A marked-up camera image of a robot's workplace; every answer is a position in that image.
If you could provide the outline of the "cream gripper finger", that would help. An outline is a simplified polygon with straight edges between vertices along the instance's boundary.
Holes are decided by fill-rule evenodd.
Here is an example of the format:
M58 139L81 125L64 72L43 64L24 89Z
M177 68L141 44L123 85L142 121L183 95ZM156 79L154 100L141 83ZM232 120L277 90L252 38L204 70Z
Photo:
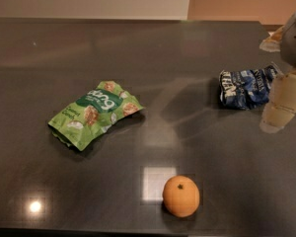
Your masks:
M277 76L271 85L269 101L264 106L259 127L277 133L296 115L296 70Z
M279 52L280 44L282 40L283 26L278 28L275 32L271 33L266 39L264 39L259 48L267 52Z

